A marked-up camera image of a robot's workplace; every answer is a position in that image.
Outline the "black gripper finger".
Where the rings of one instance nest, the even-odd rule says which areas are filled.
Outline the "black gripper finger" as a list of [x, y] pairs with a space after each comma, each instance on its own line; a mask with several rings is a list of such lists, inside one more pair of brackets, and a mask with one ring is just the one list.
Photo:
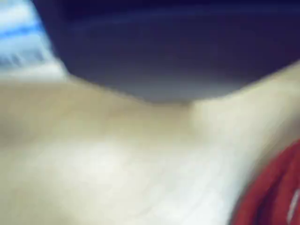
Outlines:
[[83, 79], [152, 76], [141, 29], [152, 18], [150, 0], [36, 0], [55, 53]]
[[168, 24], [173, 59], [297, 59], [297, 0], [175, 0]]

